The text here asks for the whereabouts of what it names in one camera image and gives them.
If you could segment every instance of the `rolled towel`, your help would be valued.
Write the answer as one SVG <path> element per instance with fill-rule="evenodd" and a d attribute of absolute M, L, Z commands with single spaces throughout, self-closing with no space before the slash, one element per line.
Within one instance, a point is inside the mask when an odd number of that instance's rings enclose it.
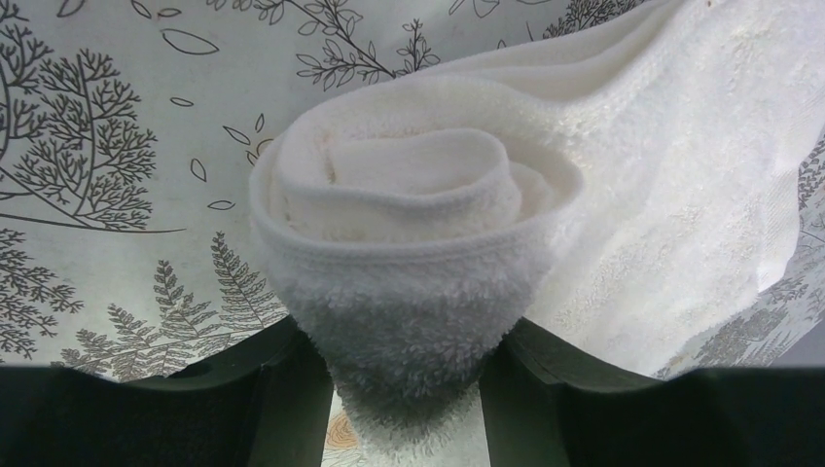
<path fill-rule="evenodd" d="M 372 465 L 486 463 L 473 381 L 524 315 L 650 375 L 780 279 L 822 18 L 651 0 L 331 99 L 270 144 L 253 241 Z"/>

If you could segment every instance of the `white towel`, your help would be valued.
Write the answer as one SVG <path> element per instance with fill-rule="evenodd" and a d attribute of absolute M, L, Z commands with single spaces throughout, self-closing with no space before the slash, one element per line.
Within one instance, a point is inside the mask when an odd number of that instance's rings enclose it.
<path fill-rule="evenodd" d="M 253 239 L 373 465 L 486 463 L 455 408 L 523 315 L 650 375 L 780 279 L 823 18 L 652 0 L 337 97 L 271 144 Z"/>

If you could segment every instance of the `botanical print tablecloth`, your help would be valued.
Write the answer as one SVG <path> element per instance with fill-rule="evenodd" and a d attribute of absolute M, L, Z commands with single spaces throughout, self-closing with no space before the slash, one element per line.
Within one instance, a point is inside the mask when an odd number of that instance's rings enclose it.
<path fill-rule="evenodd" d="M 298 115 L 633 0 L 0 0 L 0 362 L 169 374 L 286 313 L 246 180 Z M 662 369 L 768 365 L 825 317 L 825 141 L 785 279 Z M 325 466 L 359 465 L 334 401 Z"/>

